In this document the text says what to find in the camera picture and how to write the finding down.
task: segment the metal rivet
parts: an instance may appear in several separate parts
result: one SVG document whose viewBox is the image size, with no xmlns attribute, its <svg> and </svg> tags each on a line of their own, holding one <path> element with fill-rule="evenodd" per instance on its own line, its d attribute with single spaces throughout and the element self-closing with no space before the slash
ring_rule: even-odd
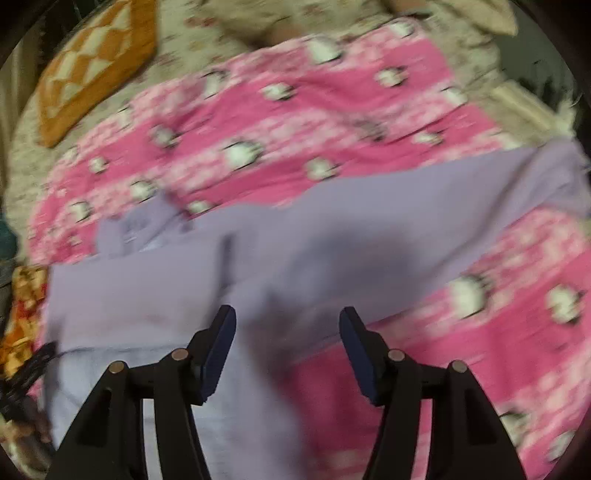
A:
<svg viewBox="0 0 591 480">
<path fill-rule="evenodd" d="M 402 350 L 394 349 L 388 352 L 388 358 L 393 362 L 401 362 L 405 357 L 406 355 Z"/>
<path fill-rule="evenodd" d="M 173 352 L 173 360 L 180 362 L 181 360 L 185 360 L 189 356 L 189 352 L 187 352 L 184 348 L 177 348 Z"/>
<path fill-rule="evenodd" d="M 125 369 L 125 364 L 121 360 L 117 360 L 109 365 L 109 372 L 112 374 L 118 374 Z"/>
<path fill-rule="evenodd" d="M 452 362 L 452 368 L 458 372 L 459 374 L 465 373 L 468 371 L 468 366 L 462 362 L 461 360 L 454 360 Z"/>
</svg>

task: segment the black clamp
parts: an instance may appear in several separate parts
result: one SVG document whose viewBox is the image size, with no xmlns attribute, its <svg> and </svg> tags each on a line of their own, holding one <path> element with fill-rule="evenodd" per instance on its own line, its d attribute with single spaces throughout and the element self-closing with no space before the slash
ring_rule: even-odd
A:
<svg viewBox="0 0 591 480">
<path fill-rule="evenodd" d="M 164 479 L 210 480 L 191 405 L 215 392 L 236 332 L 236 313 L 222 306 L 210 328 L 160 362 L 109 365 L 70 426 L 47 480 L 148 480 L 143 399 L 154 399 Z"/>
<path fill-rule="evenodd" d="M 384 406 L 363 480 L 409 480 L 421 400 L 433 400 L 426 480 L 525 480 L 503 424 L 468 368 L 421 365 L 365 328 L 354 308 L 339 319 L 340 336 L 363 395 Z"/>
</svg>

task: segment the orange pillow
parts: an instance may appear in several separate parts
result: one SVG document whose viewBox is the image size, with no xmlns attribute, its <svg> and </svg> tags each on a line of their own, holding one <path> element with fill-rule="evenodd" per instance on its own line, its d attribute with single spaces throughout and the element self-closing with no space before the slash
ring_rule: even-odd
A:
<svg viewBox="0 0 591 480">
<path fill-rule="evenodd" d="M 43 146 L 55 146 L 154 54 L 155 2 L 116 0 L 47 66 L 37 86 Z"/>
</svg>

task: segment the pink blanket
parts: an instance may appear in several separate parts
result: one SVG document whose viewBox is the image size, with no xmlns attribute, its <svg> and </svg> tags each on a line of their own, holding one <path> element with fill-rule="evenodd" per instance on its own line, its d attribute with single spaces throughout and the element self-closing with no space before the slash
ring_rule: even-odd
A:
<svg viewBox="0 0 591 480">
<path fill-rule="evenodd" d="M 31 258 L 91 255 L 97 221 L 158 188 L 191 215 L 236 202 L 280 206 L 334 176 L 408 170 L 506 146 L 412 20 L 347 45 L 293 40 L 148 89 L 98 125 L 50 174 L 31 222 Z M 465 359 L 536 478 L 560 456 L 587 406 L 590 264 L 576 222 L 538 209 L 469 274 L 378 329 L 420 362 Z M 359 395 L 342 349 L 299 365 L 288 388 L 306 422 L 312 470 L 358 478 L 379 412 Z M 427 450 L 424 423 L 418 478 Z"/>
<path fill-rule="evenodd" d="M 31 257 L 90 255 L 96 222 L 155 187 L 194 213 L 279 205 L 329 177 L 488 153 L 503 137 L 414 21 L 349 45 L 288 41 L 150 88 L 89 132 L 49 175 Z"/>
</svg>

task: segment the purple fabric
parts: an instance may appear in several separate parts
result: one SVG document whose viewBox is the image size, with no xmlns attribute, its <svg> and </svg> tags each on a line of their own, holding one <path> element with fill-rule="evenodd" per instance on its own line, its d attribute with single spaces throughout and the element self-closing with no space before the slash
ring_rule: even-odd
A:
<svg viewBox="0 0 591 480">
<path fill-rule="evenodd" d="M 411 307 L 539 205 L 586 216 L 584 165 L 578 144 L 556 140 L 539 150 L 327 181 L 284 209 L 213 210 L 194 220 L 185 241 L 55 266 L 49 322 L 59 334 L 50 340 L 61 351 L 183 343 L 207 325 L 206 314 L 229 303 L 240 326 L 256 326 L 253 341 L 265 343 L 259 351 L 301 355 L 334 339 L 343 306 L 354 305 L 368 323 Z M 162 233 L 154 225 L 166 224 L 149 207 L 136 212 L 143 211 L 135 225 L 149 232 L 133 234 L 142 237 L 138 248 Z M 99 237 L 99 254 L 116 236 Z"/>
<path fill-rule="evenodd" d="M 186 345 L 210 323 L 208 311 L 229 303 L 238 313 L 235 342 L 215 398 L 196 412 L 212 478 L 305 478 L 297 417 L 272 381 L 285 362 L 333 340 L 343 306 L 354 305 L 368 323 L 410 307 L 539 205 L 586 216 L 585 164 L 577 144 L 558 140 L 539 150 L 335 179 L 285 209 L 213 210 L 193 228 L 175 230 L 188 228 L 186 236 L 147 229 L 144 220 L 168 225 L 161 221 L 168 215 L 156 214 L 164 197 L 145 202 L 140 219 L 101 230 L 97 261 L 53 269 L 50 333 L 65 352 L 46 381 L 57 438 L 110 361 L 153 362 L 167 353 L 163 347 Z M 143 240 L 125 248 L 122 231 Z M 159 249 L 129 254 L 159 242 Z M 165 310 L 157 322 L 154 310 Z M 157 471 L 153 442 L 147 454 Z"/>
<path fill-rule="evenodd" d="M 55 265 L 47 337 L 61 351 L 80 347 L 162 346 L 195 332 L 221 294 L 223 245 L 178 242 L 118 258 Z"/>
</svg>

